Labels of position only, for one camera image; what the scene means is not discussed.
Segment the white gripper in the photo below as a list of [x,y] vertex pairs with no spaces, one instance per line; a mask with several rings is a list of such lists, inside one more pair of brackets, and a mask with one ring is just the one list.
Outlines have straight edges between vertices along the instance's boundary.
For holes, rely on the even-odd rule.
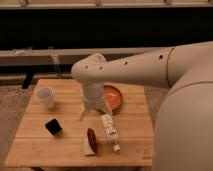
[[102,82],[83,84],[82,89],[84,109],[79,115],[80,122],[89,113],[90,110],[101,110],[102,112],[113,116],[111,108],[106,105],[104,84]]

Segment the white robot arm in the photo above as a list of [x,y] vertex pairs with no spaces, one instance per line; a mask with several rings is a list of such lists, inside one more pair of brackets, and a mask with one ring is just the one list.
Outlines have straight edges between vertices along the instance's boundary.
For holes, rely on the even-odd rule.
[[103,83],[167,88],[154,125],[153,171],[213,171],[213,41],[113,61],[96,53],[71,70],[84,104],[100,108]]

